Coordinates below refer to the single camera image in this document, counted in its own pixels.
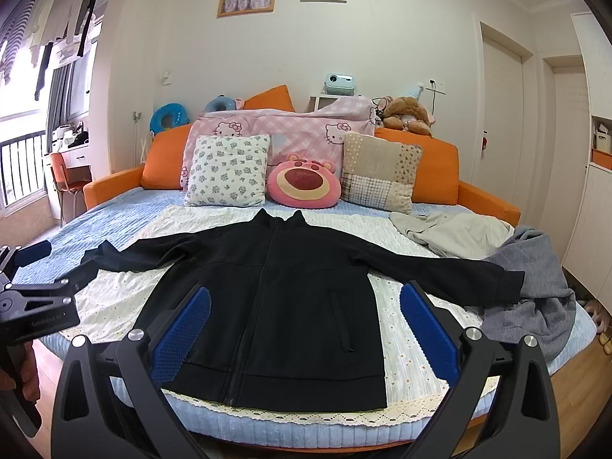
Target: blue neck pillow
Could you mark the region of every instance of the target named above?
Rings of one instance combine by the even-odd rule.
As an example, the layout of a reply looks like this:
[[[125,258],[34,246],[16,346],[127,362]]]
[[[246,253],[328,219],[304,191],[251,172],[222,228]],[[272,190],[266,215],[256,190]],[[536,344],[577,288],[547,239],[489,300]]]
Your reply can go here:
[[[189,124],[185,107],[180,103],[168,103],[153,114],[149,128],[153,134],[158,134],[166,129],[185,124]]]
[[[204,112],[225,112],[227,110],[235,110],[236,101],[228,96],[218,96],[214,100],[208,102],[208,105],[204,108]]]

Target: balcony railing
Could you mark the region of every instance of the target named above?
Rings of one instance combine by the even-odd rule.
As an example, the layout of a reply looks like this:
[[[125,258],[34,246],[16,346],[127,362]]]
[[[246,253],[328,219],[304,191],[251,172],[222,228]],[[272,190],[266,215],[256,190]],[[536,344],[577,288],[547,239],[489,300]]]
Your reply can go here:
[[[45,131],[0,141],[0,185],[5,206],[45,187],[42,155],[46,146]]]

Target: jacket sleeve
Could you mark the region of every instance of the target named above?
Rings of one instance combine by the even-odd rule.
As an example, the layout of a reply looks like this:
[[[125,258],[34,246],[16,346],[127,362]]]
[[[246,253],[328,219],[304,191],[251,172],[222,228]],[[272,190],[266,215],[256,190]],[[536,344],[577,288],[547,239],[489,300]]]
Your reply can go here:
[[[440,299],[478,307],[519,302],[523,271],[507,271],[484,260],[399,255],[351,234],[327,229],[353,260],[400,283],[415,280],[425,292]]]
[[[85,252],[81,264],[91,260],[98,269],[106,271],[148,271],[201,252],[219,230],[221,228],[138,240],[121,252],[105,240],[98,248]]]

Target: white lace bedsheet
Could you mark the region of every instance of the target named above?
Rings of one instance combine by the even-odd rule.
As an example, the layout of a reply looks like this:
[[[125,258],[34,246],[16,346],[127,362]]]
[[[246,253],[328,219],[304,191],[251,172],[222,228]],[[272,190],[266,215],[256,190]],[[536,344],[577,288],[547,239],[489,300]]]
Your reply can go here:
[[[194,233],[230,223],[249,221],[257,208],[179,207],[170,205],[126,244],[141,238],[174,233]],[[287,219],[292,212],[268,211]],[[335,215],[303,211],[306,221],[359,236],[394,252],[422,257],[436,257],[432,252],[402,236],[386,218],[360,215]],[[93,343],[120,340],[133,326],[139,312],[167,267],[142,273],[111,273],[100,271],[97,278],[76,297],[81,324],[61,334],[72,339],[86,334]],[[448,384],[436,378],[400,312],[399,294],[402,284],[377,272],[369,274],[381,326],[385,357],[387,408],[368,412],[279,413],[257,409],[233,408],[216,402],[206,402],[186,395],[164,391],[180,400],[216,412],[236,417],[271,420],[278,423],[342,424],[393,426],[432,416],[442,401]],[[447,308],[463,326],[479,326],[477,315],[463,308],[430,297],[436,306]],[[497,386],[497,378],[489,378],[482,394]]]

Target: blue rubber pad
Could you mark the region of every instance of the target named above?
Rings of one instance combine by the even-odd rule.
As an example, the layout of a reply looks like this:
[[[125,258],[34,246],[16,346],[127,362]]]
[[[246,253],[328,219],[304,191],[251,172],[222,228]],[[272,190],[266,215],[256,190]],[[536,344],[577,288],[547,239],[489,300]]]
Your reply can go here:
[[[15,254],[15,265],[25,267],[51,254],[51,243],[47,240],[20,249]]]
[[[210,314],[210,293],[200,288],[155,345],[151,378],[160,387],[172,381]]]
[[[459,380],[459,352],[431,309],[409,283],[400,293],[400,309],[434,374],[453,387]]]

